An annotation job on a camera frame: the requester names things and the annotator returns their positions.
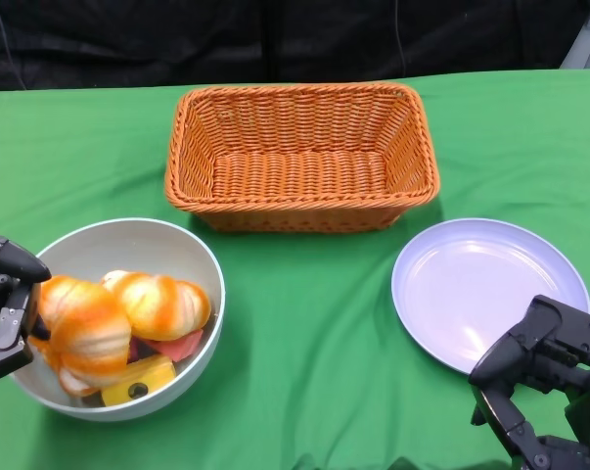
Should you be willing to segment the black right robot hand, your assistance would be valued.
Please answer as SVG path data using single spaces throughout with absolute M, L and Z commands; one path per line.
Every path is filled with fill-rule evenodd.
M 488 425 L 515 469 L 590 469 L 590 314 L 545 296 L 477 362 L 471 422 Z M 567 396 L 575 438 L 538 436 L 512 401 L 516 385 Z

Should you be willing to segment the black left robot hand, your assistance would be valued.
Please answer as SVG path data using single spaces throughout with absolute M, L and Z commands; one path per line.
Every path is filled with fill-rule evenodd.
M 27 340 L 48 340 L 39 313 L 41 284 L 49 268 L 27 249 L 0 236 L 0 379 L 33 362 Z

